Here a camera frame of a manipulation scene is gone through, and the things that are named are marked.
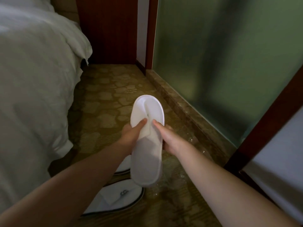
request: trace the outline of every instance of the bed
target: bed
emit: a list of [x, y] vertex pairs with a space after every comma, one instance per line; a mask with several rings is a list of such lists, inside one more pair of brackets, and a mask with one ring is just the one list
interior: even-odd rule
[[49, 0], [0, 0], [0, 213], [72, 147], [67, 113], [92, 48]]

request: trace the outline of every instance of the person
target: person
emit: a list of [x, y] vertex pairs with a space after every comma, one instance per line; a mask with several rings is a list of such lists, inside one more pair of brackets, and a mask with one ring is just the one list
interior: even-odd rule
[[[0, 216], [1, 227], [67, 226], [89, 206], [112, 177], [123, 159], [131, 154], [144, 119], [102, 151], [68, 167], [36, 188]], [[278, 207], [240, 179], [203, 156], [193, 145], [173, 132], [159, 129], [164, 149], [175, 155], [223, 227], [298, 227]]]

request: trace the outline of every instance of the headboard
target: headboard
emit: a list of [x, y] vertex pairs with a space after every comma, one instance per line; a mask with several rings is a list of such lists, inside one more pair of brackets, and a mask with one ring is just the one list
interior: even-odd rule
[[76, 0], [51, 0], [51, 4], [58, 14], [80, 23]]

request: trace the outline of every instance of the person's left hand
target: person's left hand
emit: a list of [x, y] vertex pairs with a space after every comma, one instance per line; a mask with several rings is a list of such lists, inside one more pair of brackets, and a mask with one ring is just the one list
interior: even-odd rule
[[145, 126], [146, 122], [147, 122], [147, 118], [142, 119], [135, 127], [131, 127], [130, 124], [126, 124], [123, 127], [122, 136], [118, 142], [122, 145], [126, 145], [126, 146], [130, 147], [129, 154], [131, 154], [131, 151], [134, 148], [134, 146], [138, 140], [140, 131]]

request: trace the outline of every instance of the person's right hand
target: person's right hand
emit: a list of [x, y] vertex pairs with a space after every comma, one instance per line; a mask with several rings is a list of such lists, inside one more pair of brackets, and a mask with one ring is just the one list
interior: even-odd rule
[[164, 149], [171, 153], [172, 155], [177, 156], [179, 151], [186, 145], [188, 142], [177, 135], [171, 126], [165, 125], [163, 126], [161, 123], [157, 122], [155, 119], [153, 120], [153, 124], [160, 131], [164, 142]]

